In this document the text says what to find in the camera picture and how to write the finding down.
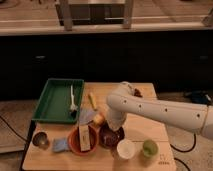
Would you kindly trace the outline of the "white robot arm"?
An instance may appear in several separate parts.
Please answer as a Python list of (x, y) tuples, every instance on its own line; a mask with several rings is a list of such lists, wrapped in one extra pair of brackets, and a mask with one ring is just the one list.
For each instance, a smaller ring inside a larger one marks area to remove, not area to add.
[(213, 106), (151, 100), (134, 95), (135, 87), (129, 82), (121, 82), (106, 97), (108, 112), (106, 120), (109, 128), (117, 131), (126, 121), (127, 114), (168, 124), (213, 140)]

